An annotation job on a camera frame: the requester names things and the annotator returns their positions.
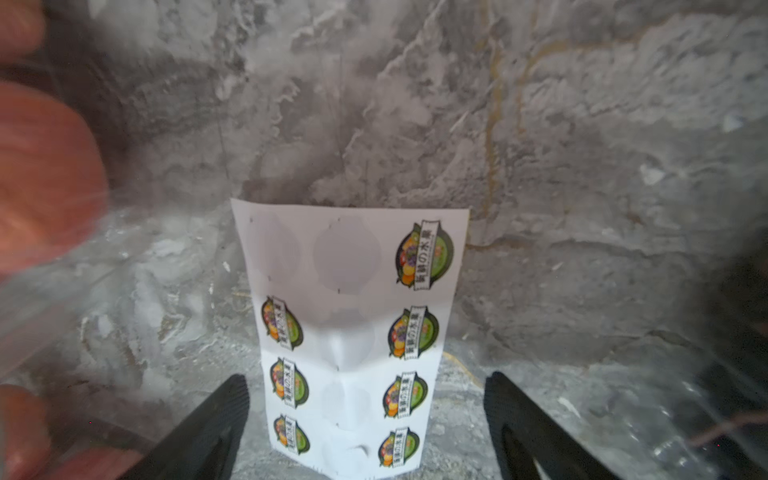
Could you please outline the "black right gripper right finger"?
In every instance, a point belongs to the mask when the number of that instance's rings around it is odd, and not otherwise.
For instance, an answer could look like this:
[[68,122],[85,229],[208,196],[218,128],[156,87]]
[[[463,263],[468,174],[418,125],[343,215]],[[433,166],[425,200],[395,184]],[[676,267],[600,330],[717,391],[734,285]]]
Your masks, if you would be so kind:
[[483,407],[503,479],[619,478],[503,373],[486,378]]

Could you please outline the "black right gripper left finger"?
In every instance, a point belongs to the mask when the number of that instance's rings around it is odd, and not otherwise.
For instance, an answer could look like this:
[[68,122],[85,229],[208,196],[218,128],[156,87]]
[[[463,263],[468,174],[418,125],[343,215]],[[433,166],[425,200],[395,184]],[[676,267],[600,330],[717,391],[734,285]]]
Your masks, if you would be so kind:
[[120,480],[228,480],[250,409],[247,380],[223,382]]

